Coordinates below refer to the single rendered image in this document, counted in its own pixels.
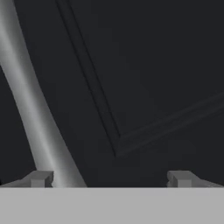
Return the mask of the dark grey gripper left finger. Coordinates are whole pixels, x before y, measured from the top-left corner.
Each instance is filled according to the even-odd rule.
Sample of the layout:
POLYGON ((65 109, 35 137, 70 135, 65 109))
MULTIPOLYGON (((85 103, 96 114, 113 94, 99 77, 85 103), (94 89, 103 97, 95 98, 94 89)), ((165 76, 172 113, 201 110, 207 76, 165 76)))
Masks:
POLYGON ((32 171, 24 178, 1 185, 2 188, 12 187, 30 187, 30 188, 47 188, 52 187, 53 172, 52 171, 32 171))

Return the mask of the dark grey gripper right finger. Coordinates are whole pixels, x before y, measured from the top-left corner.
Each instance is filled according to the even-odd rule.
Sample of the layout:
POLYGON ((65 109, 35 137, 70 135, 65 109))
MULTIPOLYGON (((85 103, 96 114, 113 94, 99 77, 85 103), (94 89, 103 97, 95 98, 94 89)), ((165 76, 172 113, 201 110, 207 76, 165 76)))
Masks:
POLYGON ((223 185, 218 185, 213 182, 204 180, 193 174, 191 171, 168 171, 168 187, 186 187, 186 188, 223 188, 223 185))

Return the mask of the black cabinet door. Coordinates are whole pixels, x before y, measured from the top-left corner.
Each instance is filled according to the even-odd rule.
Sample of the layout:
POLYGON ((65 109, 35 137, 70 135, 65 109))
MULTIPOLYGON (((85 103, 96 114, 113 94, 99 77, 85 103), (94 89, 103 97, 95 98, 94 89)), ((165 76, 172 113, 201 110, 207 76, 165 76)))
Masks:
MULTIPOLYGON (((224 0, 13 0, 88 187, 224 186, 224 0)), ((0 183, 37 170, 0 66, 0 183)))

